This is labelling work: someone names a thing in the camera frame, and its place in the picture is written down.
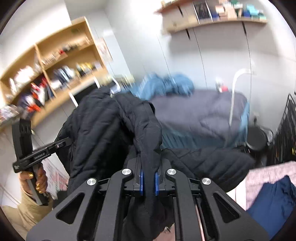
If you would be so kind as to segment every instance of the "black quilted jacket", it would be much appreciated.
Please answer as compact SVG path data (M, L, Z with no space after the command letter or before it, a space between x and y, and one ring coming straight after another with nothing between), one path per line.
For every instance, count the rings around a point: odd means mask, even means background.
M86 96L68 117L57 139L70 137L71 147L57 155L70 175L68 193L90 177L111 177L129 159L137 157L144 172L144 197L130 204L122 240L151 241L173 223L171 203L155 196L155 172L161 158L188 177L209 177L224 191L235 188L254 165L254 160L235 150L160 149L161 126L154 107L131 93L113 98L102 87Z

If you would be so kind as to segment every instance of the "bed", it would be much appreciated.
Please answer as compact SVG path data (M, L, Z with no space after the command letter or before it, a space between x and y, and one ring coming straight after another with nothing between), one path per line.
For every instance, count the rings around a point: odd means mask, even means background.
M155 96L150 102L162 126L162 148L233 147L247 139L249 103L241 93L235 93L231 127L231 92L196 89L191 96Z

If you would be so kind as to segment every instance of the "black cloth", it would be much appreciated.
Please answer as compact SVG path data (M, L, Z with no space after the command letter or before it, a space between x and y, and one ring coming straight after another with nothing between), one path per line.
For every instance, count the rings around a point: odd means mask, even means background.
M173 223L169 199L155 196L155 172L161 158L188 177L210 177L225 191L237 186L253 167L246 154L230 150L161 150L161 126L154 107L131 93L109 95L102 87L83 98L60 130L56 141L70 137L73 144L57 155L70 175L68 193L90 177L111 177L128 160L137 158L144 173L144 196L130 204L122 240L151 241Z

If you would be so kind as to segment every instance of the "silver round bolt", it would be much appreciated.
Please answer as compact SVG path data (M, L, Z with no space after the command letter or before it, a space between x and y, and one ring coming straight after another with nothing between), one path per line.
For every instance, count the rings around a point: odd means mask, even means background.
M92 185L95 185L96 184L96 179L94 178L90 178L87 180L86 182L88 185L92 186Z
M167 170L167 173L169 174L169 175L175 175L176 173L177 173L177 171L175 170L175 169L169 169L169 170Z
M211 182L212 182L211 179L209 179L207 177L205 177L205 178L202 179L202 183L205 184L205 185L210 185Z
M126 168L126 169L123 169L123 170L121 171L121 173L122 173L123 175L130 175L130 174L131 174L131 170L128 169L128 168Z

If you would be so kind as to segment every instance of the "black framed picture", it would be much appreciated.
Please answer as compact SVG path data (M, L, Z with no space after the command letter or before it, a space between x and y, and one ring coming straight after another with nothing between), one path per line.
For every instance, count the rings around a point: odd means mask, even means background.
M201 20L213 21L207 1L194 1L193 7L198 23L200 23Z

